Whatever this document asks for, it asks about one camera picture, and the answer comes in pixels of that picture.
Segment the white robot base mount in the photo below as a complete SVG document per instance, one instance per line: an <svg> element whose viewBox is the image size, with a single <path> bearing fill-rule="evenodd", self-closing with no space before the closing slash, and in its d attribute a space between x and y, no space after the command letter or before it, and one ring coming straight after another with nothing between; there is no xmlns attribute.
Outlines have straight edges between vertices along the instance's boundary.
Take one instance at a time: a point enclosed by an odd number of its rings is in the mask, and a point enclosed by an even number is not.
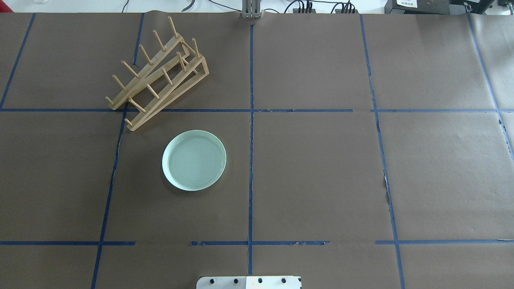
<svg viewBox="0 0 514 289"><path fill-rule="evenodd" d="M197 289L301 289L299 276L218 276L201 277Z"/></svg>

